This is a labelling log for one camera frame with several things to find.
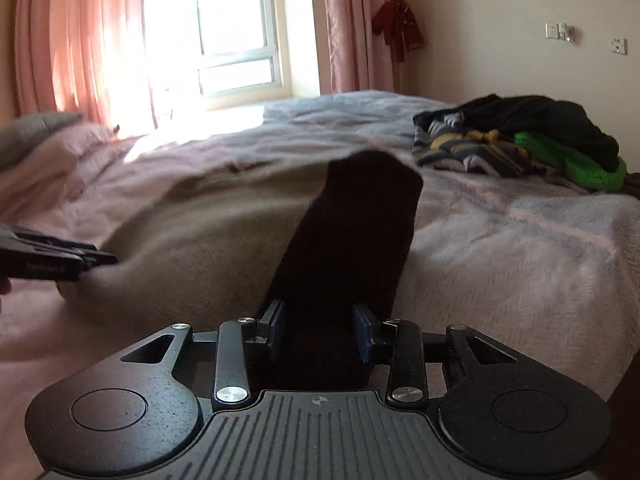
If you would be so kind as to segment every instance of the pink curtain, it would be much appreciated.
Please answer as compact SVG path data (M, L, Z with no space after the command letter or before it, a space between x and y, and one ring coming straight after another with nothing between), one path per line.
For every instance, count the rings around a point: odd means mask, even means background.
M18 0L20 112L82 110L124 136L152 131L142 23L142 0Z
M332 91L394 91L391 49L371 19L385 0L325 0Z

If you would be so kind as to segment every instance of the bedspread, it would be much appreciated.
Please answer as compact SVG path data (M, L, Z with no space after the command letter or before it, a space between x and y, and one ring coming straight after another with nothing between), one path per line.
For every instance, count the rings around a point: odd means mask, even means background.
M21 223L99 244L176 181L215 168L359 146L412 164L412 116L441 106L382 92L284 102L251 130L207 137L219 131L205 121L144 153L159 132L81 196ZM189 136L201 140L182 144ZM640 340L640 202L536 178L417 171L424 187L394 315L431 332L471 325L609 397ZM130 341L70 312L55 285L14 289L0 315L0 478L27 480L40 471L24 434L30 400Z

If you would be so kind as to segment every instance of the pillow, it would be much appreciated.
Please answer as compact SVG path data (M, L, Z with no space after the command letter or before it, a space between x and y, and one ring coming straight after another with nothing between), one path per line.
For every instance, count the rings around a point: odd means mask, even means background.
M44 139L56 131L76 124L82 118L78 112L44 112L15 120L0 130L0 171L23 160Z

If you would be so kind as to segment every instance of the circular logo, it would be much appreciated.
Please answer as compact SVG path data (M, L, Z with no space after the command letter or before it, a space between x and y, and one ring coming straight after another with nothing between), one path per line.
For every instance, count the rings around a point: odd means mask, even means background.
M329 402L329 399L327 399L326 397L317 396L311 399L311 402L314 403L316 406L324 406L326 403Z

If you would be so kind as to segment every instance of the beige garment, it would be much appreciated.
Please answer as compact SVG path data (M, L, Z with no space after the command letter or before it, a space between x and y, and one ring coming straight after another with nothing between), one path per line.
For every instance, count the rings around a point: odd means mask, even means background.
M60 292L101 324L146 334L176 322L215 330L253 315L327 167L276 163L189 178L107 241L119 264Z

